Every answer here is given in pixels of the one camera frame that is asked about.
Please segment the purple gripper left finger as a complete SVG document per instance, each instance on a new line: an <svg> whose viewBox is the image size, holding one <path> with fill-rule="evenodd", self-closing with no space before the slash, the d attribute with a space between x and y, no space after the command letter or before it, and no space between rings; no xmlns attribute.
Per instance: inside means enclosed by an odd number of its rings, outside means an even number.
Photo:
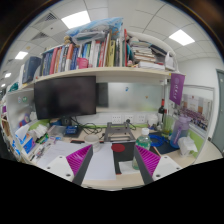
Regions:
<svg viewBox="0 0 224 224"><path fill-rule="evenodd" d="M76 185L82 184L92 156L93 146L88 145L66 157L67 162L74 174L73 183Z"/></svg>

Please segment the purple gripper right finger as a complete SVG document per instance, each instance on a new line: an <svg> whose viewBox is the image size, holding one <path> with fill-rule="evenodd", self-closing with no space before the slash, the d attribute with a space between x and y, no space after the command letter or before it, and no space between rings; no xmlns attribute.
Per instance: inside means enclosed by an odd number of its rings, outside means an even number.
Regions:
<svg viewBox="0 0 224 224"><path fill-rule="evenodd" d="M138 145L134 148L134 157L137 161L144 184L147 185L152 183L152 176L160 161L160 157Z"/></svg>

